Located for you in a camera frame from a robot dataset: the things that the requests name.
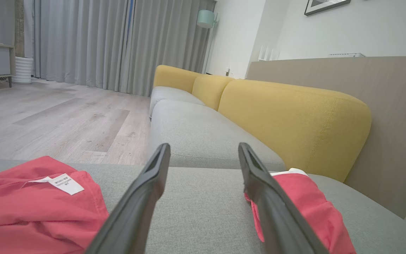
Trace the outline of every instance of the yellow sofa backrest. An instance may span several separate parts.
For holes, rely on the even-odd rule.
[[[287,168],[343,182],[371,126],[362,101],[344,93],[237,79],[219,112],[274,150]]]
[[[156,67],[153,87],[167,86],[184,90],[192,93],[206,106],[217,110],[222,92],[232,80],[230,77],[200,74],[172,66],[159,65]]]
[[[222,92],[232,80],[229,77],[202,74],[193,83],[192,95],[203,101],[206,106],[218,110]]]

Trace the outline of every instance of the wooden floor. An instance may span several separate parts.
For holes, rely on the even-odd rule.
[[[0,83],[0,159],[146,162],[150,98],[37,79]]]

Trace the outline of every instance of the curtain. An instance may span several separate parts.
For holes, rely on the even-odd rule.
[[[34,0],[34,76],[119,91],[134,0]]]
[[[201,72],[209,29],[198,27],[199,10],[214,0],[137,0],[134,27],[122,66],[122,92],[150,96],[154,71],[164,64]]]

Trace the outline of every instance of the lamp shade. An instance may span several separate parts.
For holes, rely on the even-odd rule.
[[[202,28],[212,28],[214,26],[215,14],[210,10],[200,10],[198,12],[197,25]]]

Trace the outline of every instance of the picture frame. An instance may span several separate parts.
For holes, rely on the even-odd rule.
[[[310,16],[324,10],[329,10],[350,3],[351,0],[308,0],[305,15]]]

